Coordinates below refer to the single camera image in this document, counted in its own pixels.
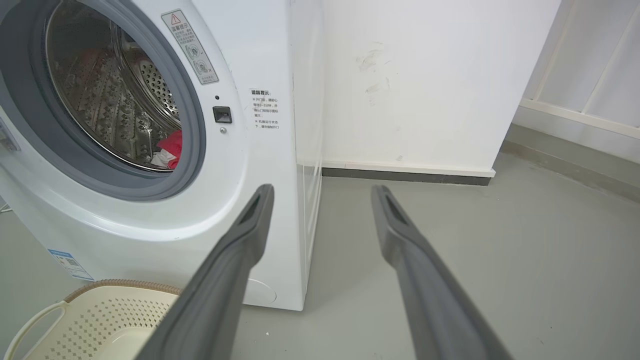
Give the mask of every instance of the warning label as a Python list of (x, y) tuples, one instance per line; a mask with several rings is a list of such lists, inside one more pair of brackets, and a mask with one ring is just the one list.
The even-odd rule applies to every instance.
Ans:
[(187, 56), (193, 71), (196, 72), (201, 84), (211, 84), (218, 81), (218, 76), (213, 70), (211, 61), (207, 53), (204, 52), (202, 44), (198, 40), (191, 25), (184, 17), (182, 10), (162, 15), (162, 20), (169, 27), (175, 40), (180, 44), (182, 52)]
[(280, 129), (278, 99), (269, 90), (252, 88), (253, 126), (261, 130)]

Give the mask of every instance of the gray baseboard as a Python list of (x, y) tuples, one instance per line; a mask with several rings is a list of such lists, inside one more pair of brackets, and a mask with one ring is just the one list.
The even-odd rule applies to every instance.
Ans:
[(349, 168), (323, 168), (323, 176), (354, 177), (357, 179), (413, 181), (418, 183), (489, 185), (490, 177), (418, 174), (415, 172), (394, 172), (375, 170), (353, 170)]
[(640, 203), (640, 164), (515, 124), (500, 151)]

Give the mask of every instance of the white laundry basket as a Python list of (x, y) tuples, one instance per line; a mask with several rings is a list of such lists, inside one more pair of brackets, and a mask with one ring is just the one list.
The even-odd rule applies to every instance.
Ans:
[(4, 360), (14, 359), (29, 330), (57, 309), (62, 314), (25, 360), (133, 360), (164, 318), (180, 289), (152, 282), (102, 280), (80, 288), (32, 317)]

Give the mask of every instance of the gray floor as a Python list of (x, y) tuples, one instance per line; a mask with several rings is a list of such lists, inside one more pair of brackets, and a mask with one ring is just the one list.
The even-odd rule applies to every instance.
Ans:
[[(385, 183), (515, 359), (637, 359), (640, 205), (508, 155), (495, 169), (488, 187), (324, 178), (305, 310), (245, 307), (232, 358), (413, 357), (369, 205)], [(0, 234), (5, 348), (80, 283), (14, 215), (0, 216)]]

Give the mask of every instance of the washing machine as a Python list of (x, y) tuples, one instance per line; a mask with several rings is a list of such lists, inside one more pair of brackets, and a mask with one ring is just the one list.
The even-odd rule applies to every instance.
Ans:
[(51, 261), (88, 281), (184, 286), (268, 183), (271, 230), (244, 302), (302, 310), (319, 1), (3, 0), (0, 19), (0, 195)]

